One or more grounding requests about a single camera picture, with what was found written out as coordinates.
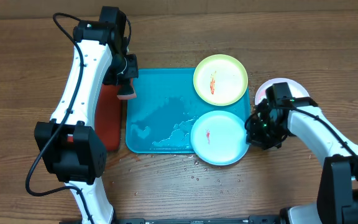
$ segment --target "blue tray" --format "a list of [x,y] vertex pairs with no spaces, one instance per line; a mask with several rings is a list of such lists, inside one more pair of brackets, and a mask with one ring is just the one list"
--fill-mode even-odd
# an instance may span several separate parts
[[248,89],[229,106],[214,106],[194,89],[195,68],[140,69],[134,79],[137,98],[128,100],[126,143],[136,153],[194,153],[190,144],[193,124],[203,114],[224,110],[243,121],[249,116]]

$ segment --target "black cable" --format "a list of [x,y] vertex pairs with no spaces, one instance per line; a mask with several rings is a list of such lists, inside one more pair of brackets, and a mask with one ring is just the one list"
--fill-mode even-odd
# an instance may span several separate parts
[[328,131],[339,141],[339,143],[341,143],[342,147],[344,149],[346,149],[346,151],[352,155],[353,159],[355,161],[357,161],[358,163],[358,156],[357,154],[347,145],[347,143],[345,141],[343,141],[341,139],[341,137],[337,134],[337,132],[335,132],[335,130],[333,130],[333,128],[325,121],[323,121],[321,118],[319,118],[319,116],[316,116],[316,115],[313,115],[307,111],[303,111],[303,110],[300,110],[298,108],[287,108],[287,107],[281,107],[281,106],[278,106],[278,107],[275,107],[274,109],[282,109],[282,110],[293,110],[293,111],[297,111],[299,113],[303,113],[305,115],[308,115],[309,117],[319,121],[322,125],[324,125],[324,127],[326,127],[328,129]]
[[88,220],[94,224],[93,222],[93,219],[92,219],[92,216],[90,214],[90,211],[88,210],[88,206],[86,205],[86,201],[85,201],[85,198],[84,198],[84,195],[82,193],[82,190],[79,189],[78,187],[75,187],[75,186],[64,186],[64,187],[59,187],[57,189],[53,189],[53,190],[48,190],[46,192],[34,192],[30,189],[30,179],[31,179],[31,176],[35,170],[35,168],[37,167],[37,164],[39,163],[39,161],[41,160],[42,156],[47,152],[47,150],[49,149],[50,145],[53,144],[54,140],[56,139],[56,137],[60,134],[60,131],[62,130],[64,124],[66,123],[67,119],[68,119],[68,116],[70,115],[71,113],[71,109],[73,108],[73,105],[74,105],[74,102],[75,102],[75,98],[77,96],[77,93],[78,93],[78,90],[80,89],[80,85],[81,85],[81,79],[82,79],[82,76],[83,76],[83,71],[84,71],[84,57],[83,57],[83,54],[82,54],[82,51],[80,49],[80,47],[78,46],[78,44],[75,42],[75,40],[66,32],[66,30],[57,22],[57,16],[65,16],[65,17],[69,17],[69,18],[72,18],[72,19],[75,19],[77,21],[81,21],[81,19],[75,17],[75,16],[71,16],[71,15],[68,15],[68,14],[65,14],[65,13],[55,13],[53,15],[53,21],[55,22],[56,26],[70,39],[70,41],[74,44],[75,48],[77,49],[78,51],[78,55],[80,56],[80,74],[78,75],[78,81],[77,81],[77,84],[75,86],[75,89],[74,89],[74,93],[73,93],[73,96],[70,100],[70,104],[68,105],[68,108],[66,110],[66,114],[64,115],[63,119],[62,119],[62,122],[59,124],[58,128],[56,129],[56,131],[54,132],[54,134],[52,135],[52,137],[47,141],[47,143],[45,144],[45,146],[42,148],[42,150],[40,151],[40,154],[37,156],[37,158],[35,159],[35,161],[33,162],[33,164],[31,165],[31,168],[29,170],[29,173],[27,174],[27,177],[25,179],[25,189],[26,191],[33,195],[33,196],[36,196],[36,197],[41,197],[41,196],[45,196],[45,195],[49,195],[49,194],[53,194],[55,192],[59,192],[59,191],[62,191],[62,190],[68,190],[68,189],[72,189],[72,190],[75,190],[77,192],[77,194],[80,195],[81,197],[81,201],[84,205],[84,209],[85,209],[85,212],[86,212],[86,215],[88,216]]
[[128,17],[127,17],[127,22],[128,22],[128,27],[129,27],[128,44],[127,44],[127,49],[128,49],[129,42],[131,41],[131,35],[132,35],[132,27],[131,27],[131,22],[129,22]]

